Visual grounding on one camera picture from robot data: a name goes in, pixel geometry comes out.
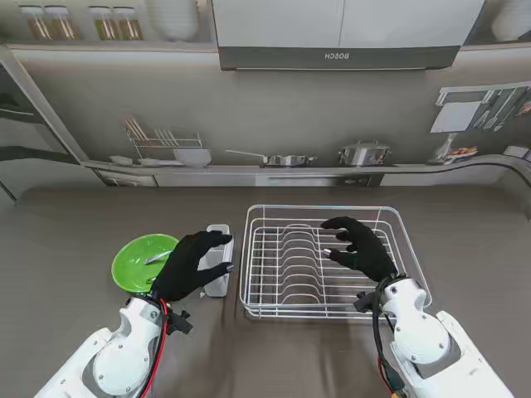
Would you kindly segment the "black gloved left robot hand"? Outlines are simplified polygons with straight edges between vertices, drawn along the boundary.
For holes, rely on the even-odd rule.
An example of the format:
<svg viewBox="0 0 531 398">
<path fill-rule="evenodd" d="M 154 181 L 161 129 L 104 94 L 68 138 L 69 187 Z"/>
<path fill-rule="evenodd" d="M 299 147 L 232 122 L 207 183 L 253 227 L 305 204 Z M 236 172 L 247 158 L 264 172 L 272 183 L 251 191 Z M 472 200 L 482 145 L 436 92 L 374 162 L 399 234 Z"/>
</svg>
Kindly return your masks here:
<svg viewBox="0 0 531 398">
<path fill-rule="evenodd" d="M 220 245 L 232 242 L 232 236 L 220 231 L 199 231 L 186 235 L 169 255 L 164 267 L 153 281 L 151 294 L 166 303 L 186 298 L 198 288 L 229 274 L 232 263 L 222 262 L 210 269 L 199 270 L 200 259 Z"/>
</svg>

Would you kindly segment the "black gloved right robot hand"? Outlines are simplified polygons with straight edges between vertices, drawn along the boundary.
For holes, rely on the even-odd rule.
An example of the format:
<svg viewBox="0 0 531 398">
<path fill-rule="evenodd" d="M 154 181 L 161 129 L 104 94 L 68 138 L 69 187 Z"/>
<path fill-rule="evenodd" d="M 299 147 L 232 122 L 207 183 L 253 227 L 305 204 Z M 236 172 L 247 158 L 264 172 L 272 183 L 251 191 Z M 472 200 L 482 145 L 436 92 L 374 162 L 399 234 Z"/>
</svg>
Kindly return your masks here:
<svg viewBox="0 0 531 398">
<path fill-rule="evenodd" d="M 397 274 L 386 247 L 373 230 L 360 221 L 341 216 L 324 221 L 321 227 L 326 230 L 341 230 L 336 234 L 336 238 L 349 242 L 345 251 L 329 249 L 328 257 L 332 261 L 360 271 L 377 283 Z"/>
</svg>

